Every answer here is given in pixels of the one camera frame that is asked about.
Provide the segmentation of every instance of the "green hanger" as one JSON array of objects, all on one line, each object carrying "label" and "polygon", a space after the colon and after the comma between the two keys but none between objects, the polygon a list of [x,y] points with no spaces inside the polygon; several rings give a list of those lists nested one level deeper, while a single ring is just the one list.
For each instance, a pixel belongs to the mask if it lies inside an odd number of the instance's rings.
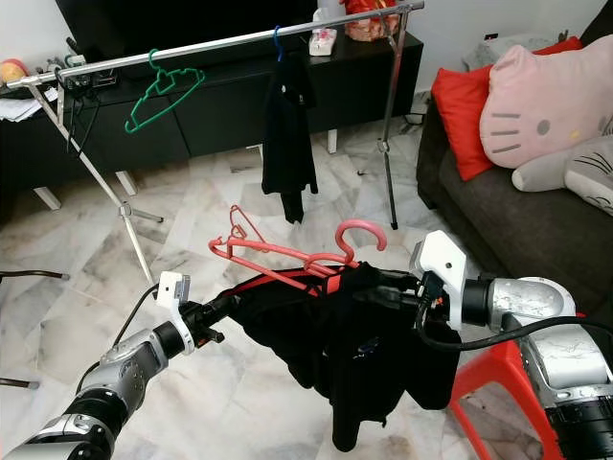
[{"label": "green hanger", "polygon": [[[205,80],[204,72],[198,69],[187,68],[187,69],[177,69],[171,72],[167,72],[159,65],[154,64],[153,59],[152,59],[153,53],[157,53],[158,51],[159,50],[156,50],[156,49],[149,51],[149,65],[151,66],[153,70],[157,70],[157,79],[155,79],[155,81],[151,84],[151,86],[147,88],[147,91],[145,91],[145,96],[139,99],[138,102],[134,105],[134,108],[132,108],[132,111],[130,112],[130,118],[125,122],[125,132],[127,132],[128,134],[132,134],[138,131],[141,127],[145,127],[146,125],[148,125],[151,122],[154,122],[161,116],[169,113],[179,104],[181,104],[188,96],[190,96],[190,94],[192,94],[195,88],[197,88],[198,85],[200,85],[200,83],[202,83]],[[176,86],[176,80],[175,80],[176,76],[184,76],[188,74],[193,74],[193,77],[194,77],[193,86],[190,88],[188,92],[186,92],[183,96],[181,96],[177,101],[175,101],[169,107],[166,107],[164,110],[162,110],[159,113],[156,113],[155,115],[148,118],[147,120],[144,120],[143,122],[139,122],[136,119],[136,113],[138,112],[139,107],[141,106],[142,103],[144,103],[149,98],[149,96],[151,96],[151,93],[153,91],[154,91],[152,94],[153,96],[163,96],[169,91],[171,91],[174,88],[174,86]],[[170,79],[170,84],[163,88],[160,87],[160,83],[162,83],[162,78]]]}]

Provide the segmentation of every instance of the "television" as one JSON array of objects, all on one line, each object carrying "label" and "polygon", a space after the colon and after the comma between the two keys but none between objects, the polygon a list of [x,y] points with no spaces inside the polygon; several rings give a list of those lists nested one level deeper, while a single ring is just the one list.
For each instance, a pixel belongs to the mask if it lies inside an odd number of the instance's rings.
[{"label": "television", "polygon": [[[317,0],[170,2],[146,0],[56,0],[87,62],[121,58],[235,35],[310,22]],[[284,37],[284,47],[299,46]],[[250,43],[180,59],[201,67],[275,53],[270,43]]]}]

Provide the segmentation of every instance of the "red cushion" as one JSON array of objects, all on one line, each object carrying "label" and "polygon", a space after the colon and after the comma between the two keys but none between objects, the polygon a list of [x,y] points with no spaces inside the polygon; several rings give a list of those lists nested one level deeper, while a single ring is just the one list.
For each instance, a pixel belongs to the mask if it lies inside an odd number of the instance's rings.
[{"label": "red cushion", "polygon": [[[534,53],[553,55],[582,47],[579,39],[572,36]],[[479,136],[479,119],[489,93],[489,69],[491,65],[472,72],[440,69],[432,85],[432,94],[464,181],[494,166],[486,157]]]}]

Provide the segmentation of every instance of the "stuffed toy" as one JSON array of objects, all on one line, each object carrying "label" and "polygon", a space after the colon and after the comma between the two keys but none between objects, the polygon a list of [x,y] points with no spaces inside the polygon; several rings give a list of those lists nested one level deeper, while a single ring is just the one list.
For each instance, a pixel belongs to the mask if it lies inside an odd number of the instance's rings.
[{"label": "stuffed toy", "polygon": [[15,81],[28,76],[26,66],[17,59],[7,59],[0,62],[0,82]]},{"label": "stuffed toy", "polygon": [[544,155],[513,172],[513,185],[523,192],[567,189],[613,216],[613,117],[610,135],[571,149]]},{"label": "stuffed toy", "polygon": [[535,56],[510,48],[489,73],[481,113],[486,156],[517,168],[602,136],[613,117],[613,35],[578,51]]},{"label": "stuffed toy", "polygon": [[[396,5],[396,0],[340,0],[339,3],[345,4],[347,14],[357,14],[393,7]],[[385,16],[383,20],[387,23],[392,34],[395,34],[398,30],[398,15],[390,14]],[[345,33],[357,41],[375,41],[387,36],[385,27],[378,18],[351,22],[345,26]]]}]

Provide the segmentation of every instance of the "red plastic stool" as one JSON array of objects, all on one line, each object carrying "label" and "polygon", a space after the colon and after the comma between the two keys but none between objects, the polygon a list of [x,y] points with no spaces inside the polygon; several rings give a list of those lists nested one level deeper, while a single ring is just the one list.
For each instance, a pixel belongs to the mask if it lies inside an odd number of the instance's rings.
[{"label": "red plastic stool", "polygon": [[562,459],[557,436],[553,431],[545,411],[541,408],[528,376],[521,365],[519,348],[515,342],[508,341],[494,345],[482,355],[462,366],[456,375],[451,394],[451,410],[462,425],[470,444],[481,460],[491,460],[488,449],[481,441],[479,433],[460,406],[460,398],[482,386],[496,382],[504,386],[522,408],[543,445],[543,460]]}]

